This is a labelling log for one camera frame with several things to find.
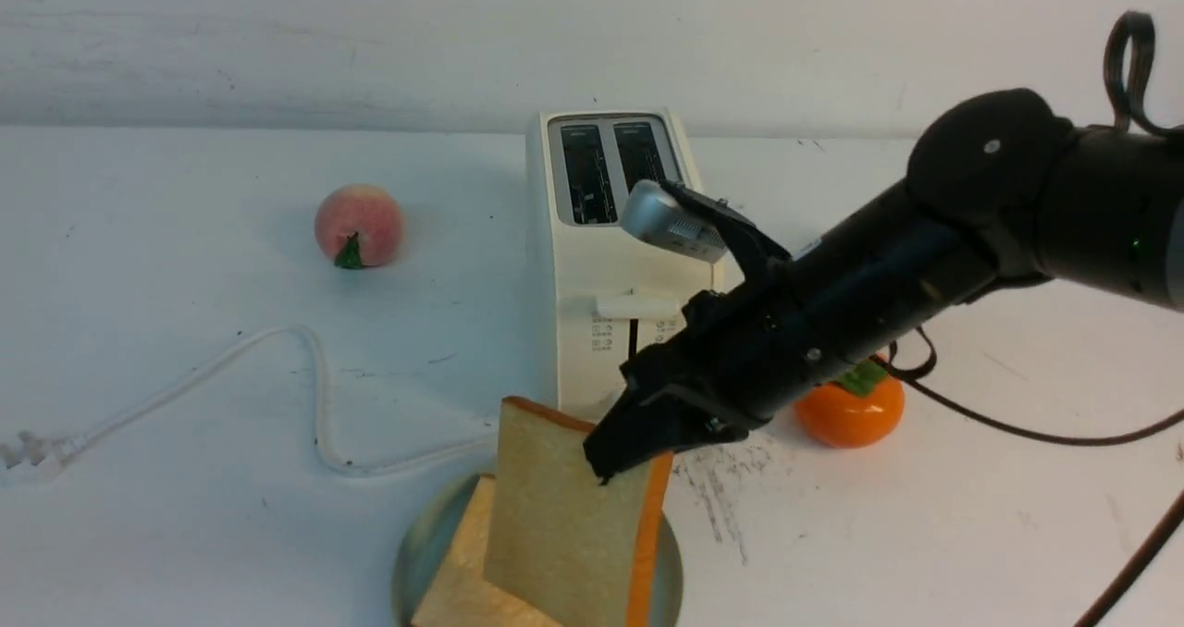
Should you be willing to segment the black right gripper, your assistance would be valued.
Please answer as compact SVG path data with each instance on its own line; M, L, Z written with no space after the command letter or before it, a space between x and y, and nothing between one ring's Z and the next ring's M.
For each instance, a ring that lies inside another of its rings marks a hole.
M681 332L623 366L626 390L583 445L603 486L667 453L746 440L783 405L997 273L972 231L927 211L905 183L797 257L722 201L686 185L661 186L714 226L744 282L723 295L695 295Z

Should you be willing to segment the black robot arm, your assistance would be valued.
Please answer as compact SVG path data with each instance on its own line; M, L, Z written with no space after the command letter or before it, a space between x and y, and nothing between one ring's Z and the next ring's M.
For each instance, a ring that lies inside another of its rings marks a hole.
M1075 282L1180 311L1180 140L1073 127L1029 89L990 92L918 138L905 179L800 257L722 202L663 183L712 224L744 282L622 367L586 438L609 481L668 451L744 440L816 386L993 291Z

